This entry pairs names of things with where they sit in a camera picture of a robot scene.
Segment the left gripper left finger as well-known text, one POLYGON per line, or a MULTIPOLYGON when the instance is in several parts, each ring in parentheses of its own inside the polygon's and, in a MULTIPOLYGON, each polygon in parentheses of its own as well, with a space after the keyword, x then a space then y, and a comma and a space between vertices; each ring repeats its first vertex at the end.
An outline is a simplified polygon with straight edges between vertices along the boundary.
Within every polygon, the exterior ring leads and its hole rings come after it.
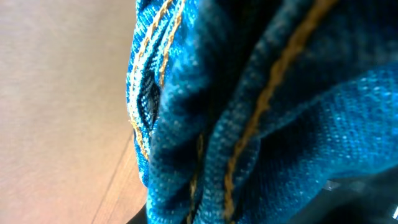
POLYGON ((146 204, 126 224, 147 224, 146 204))

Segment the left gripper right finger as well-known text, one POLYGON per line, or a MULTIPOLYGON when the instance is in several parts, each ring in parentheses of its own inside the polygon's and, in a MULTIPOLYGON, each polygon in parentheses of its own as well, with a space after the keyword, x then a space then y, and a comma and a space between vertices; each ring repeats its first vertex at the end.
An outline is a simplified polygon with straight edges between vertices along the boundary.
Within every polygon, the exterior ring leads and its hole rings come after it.
POLYGON ((288 224, 397 224, 397 167, 329 180, 288 224))

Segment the blue denim jeans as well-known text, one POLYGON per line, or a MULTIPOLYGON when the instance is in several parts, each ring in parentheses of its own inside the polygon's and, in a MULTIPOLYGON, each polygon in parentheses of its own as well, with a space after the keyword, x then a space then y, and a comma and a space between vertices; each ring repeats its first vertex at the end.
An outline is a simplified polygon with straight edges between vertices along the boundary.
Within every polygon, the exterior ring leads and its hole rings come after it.
POLYGON ((126 103, 148 223, 284 223, 397 165, 397 1, 138 0, 126 103))

